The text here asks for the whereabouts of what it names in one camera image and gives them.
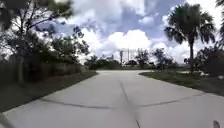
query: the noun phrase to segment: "blue sky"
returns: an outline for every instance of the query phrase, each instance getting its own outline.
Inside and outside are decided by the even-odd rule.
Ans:
[[[59,28],[61,34],[68,34],[79,25],[90,45],[91,55],[115,55],[119,49],[164,48],[177,62],[183,63],[189,56],[187,42],[182,45],[168,41],[163,33],[169,12],[178,4],[200,3],[204,11],[213,17],[220,28],[221,8],[215,7],[215,0],[73,0],[75,16],[67,25]],[[195,53],[204,46],[198,41]]]

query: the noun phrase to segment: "vegetation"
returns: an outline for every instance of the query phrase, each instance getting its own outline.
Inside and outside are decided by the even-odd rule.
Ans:
[[[120,69],[121,65],[117,60],[114,60],[113,56],[109,58],[100,58],[97,56],[92,56],[90,59],[87,59],[85,66],[88,66],[90,70],[96,69]]]
[[[56,36],[55,26],[65,24],[58,18],[73,15],[71,4],[0,0],[0,111],[96,74],[79,63],[78,56],[89,53],[79,27],[70,35]]]
[[[197,39],[208,43],[210,40],[215,42],[213,33],[215,27],[213,18],[207,12],[202,12],[199,4],[177,6],[168,17],[168,25],[164,31],[169,40],[178,43],[188,41],[190,46],[190,71],[194,71],[194,51],[193,46]]]
[[[30,53],[30,49],[40,47],[37,42],[37,32],[44,32],[45,36],[52,37],[55,32],[53,22],[57,18],[68,18],[72,15],[70,7],[71,2],[57,3],[54,0],[23,0],[22,5],[15,0],[5,1],[1,0],[3,20],[1,20],[2,27],[5,32],[2,33],[1,45],[9,47],[12,52],[17,56],[18,60],[18,81],[24,82],[24,63],[25,57]],[[40,25],[48,22],[48,28],[41,28]]]
[[[138,61],[140,68],[144,69],[145,65],[149,61],[149,53],[147,50],[139,49],[138,55],[135,58]]]
[[[130,65],[131,67],[134,67],[136,65],[138,65],[138,63],[135,60],[129,60],[126,65]]]
[[[167,57],[163,49],[156,49],[152,55],[157,59],[156,69],[165,70],[178,68],[177,62],[174,62],[171,57]]]
[[[1,87],[0,112],[7,111],[53,92],[70,87],[94,75],[96,75],[96,72],[88,71],[66,76],[55,76],[38,83],[27,83],[24,88],[20,88],[17,85]]]
[[[224,96],[224,80],[217,77],[201,77],[200,73],[144,72],[140,75]]]

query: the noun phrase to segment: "asphalt road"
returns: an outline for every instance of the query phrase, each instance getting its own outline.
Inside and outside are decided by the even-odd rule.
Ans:
[[[224,127],[224,97],[139,76],[100,71],[70,88],[5,112],[16,128]]]

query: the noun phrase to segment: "green grass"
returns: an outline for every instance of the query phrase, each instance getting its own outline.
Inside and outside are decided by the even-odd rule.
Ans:
[[[0,112],[36,100],[58,90],[70,87],[82,80],[90,78],[97,73],[88,71],[68,76],[52,77],[44,82],[26,84],[25,87],[10,85],[0,89]]]
[[[140,75],[224,96],[224,80],[220,80],[217,77],[201,77],[198,73],[184,74],[162,71],[144,72],[140,73]]]

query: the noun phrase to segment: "palm frond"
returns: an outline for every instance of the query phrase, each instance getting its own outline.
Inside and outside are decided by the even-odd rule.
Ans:
[[[215,31],[215,25],[213,23],[207,23],[201,26],[199,32],[201,41],[208,43],[211,40],[212,42],[215,42],[215,36],[213,34],[214,31]]]
[[[165,27],[164,32],[170,41],[175,40],[181,44],[184,40],[186,40],[184,35],[175,28]]]
[[[201,22],[202,24],[206,23],[207,22],[212,22],[213,21],[213,17],[211,15],[209,15],[208,12],[203,12],[201,14]]]
[[[224,0],[216,0],[216,6],[223,6]]]

